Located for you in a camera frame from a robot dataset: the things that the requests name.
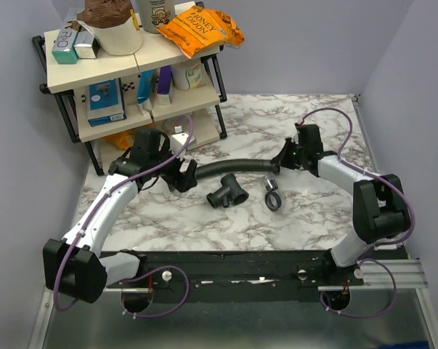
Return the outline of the grey tee pipe fitting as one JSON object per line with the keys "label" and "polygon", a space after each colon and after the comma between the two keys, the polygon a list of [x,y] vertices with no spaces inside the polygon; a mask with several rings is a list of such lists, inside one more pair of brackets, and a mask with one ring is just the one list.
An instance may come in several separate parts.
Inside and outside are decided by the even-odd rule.
{"label": "grey tee pipe fitting", "polygon": [[226,174],[220,182],[222,184],[221,188],[213,193],[208,193],[206,196],[208,203],[213,208],[237,206],[248,199],[248,192],[237,182],[234,174]]}

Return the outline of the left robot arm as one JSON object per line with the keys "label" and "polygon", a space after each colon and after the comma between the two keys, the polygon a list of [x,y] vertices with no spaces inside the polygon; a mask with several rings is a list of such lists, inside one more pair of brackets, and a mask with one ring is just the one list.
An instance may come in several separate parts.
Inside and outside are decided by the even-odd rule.
{"label": "left robot arm", "polygon": [[102,257],[102,248],[119,216],[146,182],[163,179],[180,193],[196,186],[196,162],[181,170],[192,139],[192,132],[168,136],[159,129],[140,129],[133,146],[111,163],[102,189],[81,219],[61,239],[45,243],[45,282],[58,311],[65,310],[59,303],[62,294],[73,302],[93,303],[111,284],[125,281],[138,287],[146,282],[141,253],[123,250]]}

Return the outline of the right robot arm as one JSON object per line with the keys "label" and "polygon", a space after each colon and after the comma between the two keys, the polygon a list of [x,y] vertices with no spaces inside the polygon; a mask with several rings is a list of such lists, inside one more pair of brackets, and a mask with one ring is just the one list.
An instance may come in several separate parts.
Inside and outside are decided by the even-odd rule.
{"label": "right robot arm", "polygon": [[329,249],[320,267],[322,280],[338,284],[346,268],[377,243],[412,227],[402,183],[394,174],[379,175],[345,164],[333,151],[325,151],[320,129],[315,124],[296,125],[296,136],[287,138],[283,149],[271,160],[277,167],[310,172],[352,196],[353,231]]}

